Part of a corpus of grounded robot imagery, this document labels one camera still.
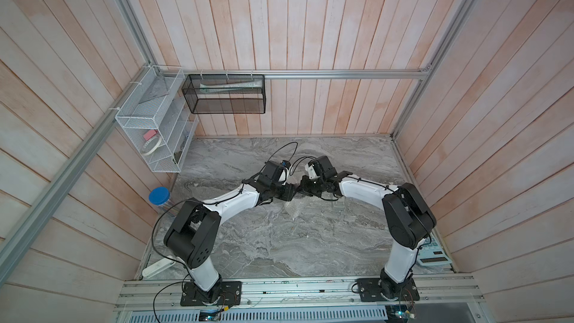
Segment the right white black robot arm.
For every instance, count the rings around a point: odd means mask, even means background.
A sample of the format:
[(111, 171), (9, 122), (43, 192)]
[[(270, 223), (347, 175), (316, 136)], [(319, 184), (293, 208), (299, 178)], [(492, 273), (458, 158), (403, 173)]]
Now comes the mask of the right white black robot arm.
[(384, 185), (338, 172), (329, 158), (321, 156), (306, 164), (300, 181), (300, 192), (321, 198), (327, 192), (333, 197), (360, 200), (382, 209), (393, 238), (390, 257), (381, 270), (379, 294), (397, 301), (406, 287), (413, 284), (413, 267), (425, 240), (436, 226), (436, 218), (412, 183)]

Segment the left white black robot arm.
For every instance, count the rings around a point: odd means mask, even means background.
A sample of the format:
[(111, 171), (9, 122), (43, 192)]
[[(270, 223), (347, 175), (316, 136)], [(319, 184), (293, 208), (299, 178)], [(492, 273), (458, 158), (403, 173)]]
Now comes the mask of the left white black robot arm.
[(287, 182), (291, 163), (267, 161), (260, 172), (220, 197), (200, 201), (190, 198), (164, 236), (164, 245), (188, 269), (191, 281), (184, 285), (184, 305), (210, 305), (225, 302), (226, 288), (215, 269), (211, 253), (221, 224), (274, 199), (289, 202), (295, 187)]

